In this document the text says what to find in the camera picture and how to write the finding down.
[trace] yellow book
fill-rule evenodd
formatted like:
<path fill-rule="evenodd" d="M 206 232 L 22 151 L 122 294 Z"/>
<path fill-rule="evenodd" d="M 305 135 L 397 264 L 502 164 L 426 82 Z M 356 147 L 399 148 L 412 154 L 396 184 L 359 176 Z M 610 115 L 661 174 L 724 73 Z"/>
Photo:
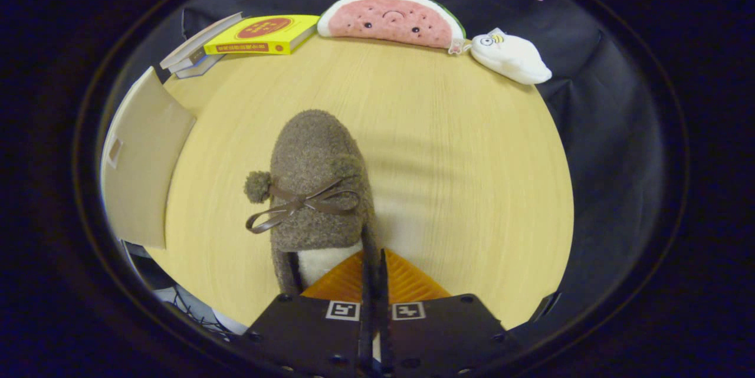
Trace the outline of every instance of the yellow book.
<path fill-rule="evenodd" d="M 318 20 L 318 15 L 246 18 L 205 43 L 205 52 L 289 55 L 315 33 Z"/>

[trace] white book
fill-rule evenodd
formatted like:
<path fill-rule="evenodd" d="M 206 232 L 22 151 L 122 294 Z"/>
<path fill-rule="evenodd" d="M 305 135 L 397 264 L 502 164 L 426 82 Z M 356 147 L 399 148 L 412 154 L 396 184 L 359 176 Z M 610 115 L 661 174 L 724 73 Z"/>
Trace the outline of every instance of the white book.
<path fill-rule="evenodd" d="M 205 55 L 196 65 L 193 65 L 183 70 L 176 72 L 176 77 L 179 79 L 185 79 L 186 77 L 202 76 L 207 70 L 210 69 L 216 62 L 220 61 L 225 55 Z"/>
<path fill-rule="evenodd" d="M 188 57 L 168 67 L 168 71 L 175 73 L 177 71 L 183 70 L 184 68 L 189 68 L 193 65 L 196 65 L 197 63 L 202 61 L 203 58 L 205 58 L 205 55 L 207 55 L 207 53 L 205 53 L 205 47 L 199 47 L 194 52 L 189 54 Z"/>
<path fill-rule="evenodd" d="M 238 23 L 240 20 L 242 20 L 241 13 L 237 12 L 234 15 L 223 18 L 222 20 L 215 21 L 215 23 L 210 24 L 207 28 L 190 37 L 186 42 L 181 43 L 180 47 L 175 48 L 175 50 L 168 54 L 165 59 L 160 61 L 160 67 L 162 67 L 163 70 L 168 69 L 170 72 L 173 72 L 170 70 L 170 66 L 175 66 L 173 69 L 178 71 L 182 68 L 178 67 L 178 63 L 180 62 L 183 62 L 184 65 L 188 64 L 189 67 L 192 66 L 192 64 L 196 64 L 196 62 L 184 60 L 191 59 L 192 57 L 196 59 L 196 56 L 199 55 L 197 50 L 204 51 L 205 43 L 210 42 L 213 37 L 218 36 L 218 34 Z"/>

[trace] black fabric backdrop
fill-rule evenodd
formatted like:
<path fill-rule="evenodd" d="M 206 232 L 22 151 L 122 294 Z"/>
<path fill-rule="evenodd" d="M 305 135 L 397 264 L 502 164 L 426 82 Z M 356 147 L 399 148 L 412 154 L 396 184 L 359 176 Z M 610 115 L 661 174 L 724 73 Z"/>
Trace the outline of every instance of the black fabric backdrop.
<path fill-rule="evenodd" d="M 239 11 L 245 17 L 320 15 L 336 1 L 189 0 L 136 48 L 113 96 L 124 96 L 150 65 L 167 79 L 159 61 L 220 18 Z M 537 88 L 569 161 L 575 227 L 558 303 L 536 326 L 517 332 L 534 343 L 604 297 L 650 237 L 664 184 L 653 94 L 607 29 L 569 0 L 436 1 L 456 15 L 470 38 L 501 28 L 531 40 L 553 72 Z"/>

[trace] brown ribbon bow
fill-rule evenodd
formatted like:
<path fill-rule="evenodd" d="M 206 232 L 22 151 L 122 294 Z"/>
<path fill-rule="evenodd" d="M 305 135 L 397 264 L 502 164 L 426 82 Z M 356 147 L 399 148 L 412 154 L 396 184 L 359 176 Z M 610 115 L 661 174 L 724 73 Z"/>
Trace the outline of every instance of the brown ribbon bow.
<path fill-rule="evenodd" d="M 267 209 L 264 212 L 253 214 L 249 218 L 249 220 L 246 221 L 246 228 L 253 234 L 261 234 L 262 232 L 270 228 L 274 228 L 275 226 L 280 225 L 289 217 L 294 216 L 294 213 L 302 207 L 309 207 L 310 209 L 314 209 L 314 211 L 324 212 L 328 214 L 337 214 L 339 216 L 354 214 L 354 212 L 356 212 L 356 206 L 359 205 L 359 194 L 355 190 L 334 189 L 335 185 L 338 185 L 342 180 L 343 179 L 335 179 L 329 184 L 317 188 L 313 192 L 306 193 L 305 195 L 297 195 L 296 193 L 291 193 L 287 190 L 278 188 L 275 185 L 270 185 L 270 195 L 273 195 L 273 197 L 283 198 L 284 200 L 288 201 L 288 203 Z M 329 198 L 342 195 L 342 193 L 353 193 L 354 195 L 356 195 L 356 203 L 349 208 L 340 208 L 338 206 L 333 206 L 331 204 L 325 204 L 322 202 L 324 200 L 328 200 Z M 263 214 L 272 215 L 275 213 L 278 214 L 270 217 L 261 225 L 254 226 L 254 221 Z"/>

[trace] white plush toy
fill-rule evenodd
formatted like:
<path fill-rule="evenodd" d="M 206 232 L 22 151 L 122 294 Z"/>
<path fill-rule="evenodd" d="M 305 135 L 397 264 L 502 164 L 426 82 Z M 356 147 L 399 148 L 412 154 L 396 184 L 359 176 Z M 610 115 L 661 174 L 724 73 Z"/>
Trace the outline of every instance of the white plush toy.
<path fill-rule="evenodd" d="M 532 42 L 505 34 L 499 28 L 475 36 L 464 50 L 470 48 L 480 64 L 523 85 L 542 83 L 553 76 Z"/>

